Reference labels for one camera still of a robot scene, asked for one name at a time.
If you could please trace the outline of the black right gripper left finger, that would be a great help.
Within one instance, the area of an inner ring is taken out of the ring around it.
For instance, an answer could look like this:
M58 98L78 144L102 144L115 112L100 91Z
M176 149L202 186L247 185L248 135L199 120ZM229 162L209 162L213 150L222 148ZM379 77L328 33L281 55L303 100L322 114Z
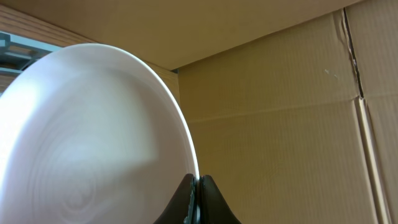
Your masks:
M154 224L193 224L196 213L196 178L186 174Z

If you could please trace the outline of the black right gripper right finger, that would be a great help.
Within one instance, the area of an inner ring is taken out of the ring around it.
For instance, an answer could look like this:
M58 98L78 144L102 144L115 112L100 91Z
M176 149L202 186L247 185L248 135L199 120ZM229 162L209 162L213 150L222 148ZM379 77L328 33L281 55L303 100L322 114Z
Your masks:
M200 177L200 224L241 224L210 175Z

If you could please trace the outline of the large white plate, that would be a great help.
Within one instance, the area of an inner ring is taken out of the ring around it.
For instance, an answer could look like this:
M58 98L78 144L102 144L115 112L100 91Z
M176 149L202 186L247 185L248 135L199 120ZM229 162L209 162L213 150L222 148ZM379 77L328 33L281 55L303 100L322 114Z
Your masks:
M62 48L1 95L2 223L153 223L187 174L176 99L124 50Z

